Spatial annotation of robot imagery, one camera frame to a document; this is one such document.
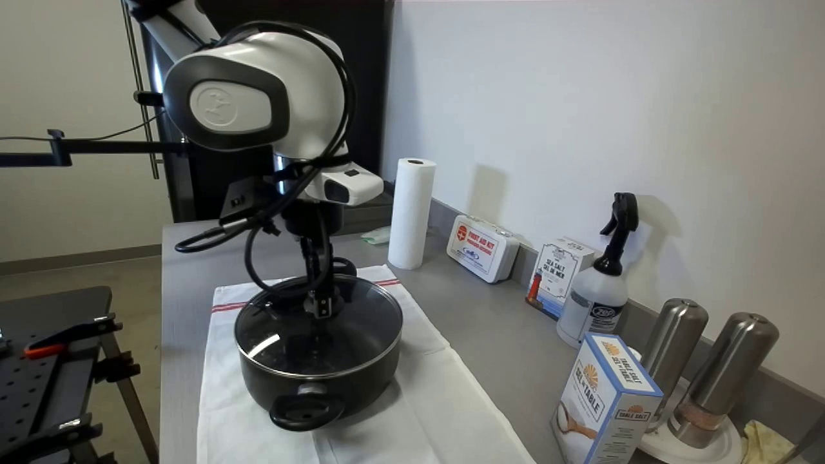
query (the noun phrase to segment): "small box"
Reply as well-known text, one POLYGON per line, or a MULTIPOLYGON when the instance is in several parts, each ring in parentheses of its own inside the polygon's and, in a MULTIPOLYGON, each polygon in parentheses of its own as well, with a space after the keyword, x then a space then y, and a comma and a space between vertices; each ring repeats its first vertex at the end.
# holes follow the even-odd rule
POLYGON ((572 275, 589 269, 596 259, 592 247, 570 237, 547 242, 535 259, 525 301, 559 319, 572 275))
POLYGON ((615 336, 584 336, 552 429, 566 464, 627 464, 663 399, 615 336))
POLYGON ((518 237, 459 214, 445 242, 445 255, 459 260, 482 281, 495 283, 511 279, 518 255, 518 237))

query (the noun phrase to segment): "pot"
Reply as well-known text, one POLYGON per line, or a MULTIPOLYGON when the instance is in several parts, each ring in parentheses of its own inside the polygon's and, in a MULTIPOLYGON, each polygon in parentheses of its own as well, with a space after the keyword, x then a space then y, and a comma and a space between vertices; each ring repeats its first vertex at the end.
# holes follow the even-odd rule
POLYGON ((249 299, 235 323, 242 379, 285 430, 312 430, 370 404, 394 379, 400 304, 375 283, 336 279, 336 315, 303 313, 306 279, 249 299))

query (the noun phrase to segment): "white spray bottle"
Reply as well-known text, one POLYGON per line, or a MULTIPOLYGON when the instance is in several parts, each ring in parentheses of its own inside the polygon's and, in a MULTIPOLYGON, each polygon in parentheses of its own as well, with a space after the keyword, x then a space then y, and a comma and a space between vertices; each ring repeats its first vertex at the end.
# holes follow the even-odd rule
POLYGON ((639 210, 634 193, 615 193, 612 216, 601 230, 611 236, 608 247, 592 263, 592 269, 576 274, 570 283, 562 319, 556 324, 559 339, 570 346, 579 346, 584 332, 612 332, 627 306, 627 290, 620 281, 620 252, 628 232, 639 228, 639 210))

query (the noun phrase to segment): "black spray nozzle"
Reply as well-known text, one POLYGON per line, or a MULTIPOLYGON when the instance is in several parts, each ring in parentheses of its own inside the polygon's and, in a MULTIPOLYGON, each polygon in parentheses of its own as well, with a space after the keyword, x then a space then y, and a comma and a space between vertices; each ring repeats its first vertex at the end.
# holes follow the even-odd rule
POLYGON ((601 236, 611 236, 608 247, 592 263, 596 272, 608 275, 620 275, 620 252, 628 232, 639 228, 639 210, 634 193, 615 193, 611 223, 601 230, 601 236))

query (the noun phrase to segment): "stainless steel canister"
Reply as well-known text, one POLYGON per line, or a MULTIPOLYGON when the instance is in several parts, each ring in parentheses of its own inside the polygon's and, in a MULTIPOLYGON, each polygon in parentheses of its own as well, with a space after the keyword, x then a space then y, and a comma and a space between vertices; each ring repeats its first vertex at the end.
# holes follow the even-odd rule
POLYGON ((709 447, 775 339, 771 319, 750 313, 731 315, 688 397, 669 419, 669 430, 694 449, 709 447))
POLYGON ((681 375, 685 371, 690 354, 706 324, 706 309, 690 299, 666 299, 655 328, 652 339, 642 352, 642 366, 650 371, 655 384, 663 389, 663 404, 655 412, 659 424, 666 397, 673 395, 681 375))

